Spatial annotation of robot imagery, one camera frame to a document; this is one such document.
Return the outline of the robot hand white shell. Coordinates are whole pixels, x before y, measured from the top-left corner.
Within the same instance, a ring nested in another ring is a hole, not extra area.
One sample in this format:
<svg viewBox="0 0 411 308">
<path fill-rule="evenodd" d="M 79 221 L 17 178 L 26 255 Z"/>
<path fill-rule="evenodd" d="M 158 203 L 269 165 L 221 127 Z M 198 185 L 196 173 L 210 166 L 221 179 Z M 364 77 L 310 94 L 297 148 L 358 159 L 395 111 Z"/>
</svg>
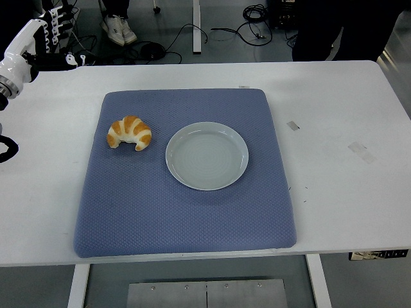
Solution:
<svg viewBox="0 0 411 308">
<path fill-rule="evenodd" d="M 19 92 L 41 71 L 68 71 L 84 66 L 85 55 L 57 53 L 61 40 L 73 28 L 73 5 L 66 2 L 30 20 L 11 41 L 1 61 L 1 88 Z"/>
</svg>

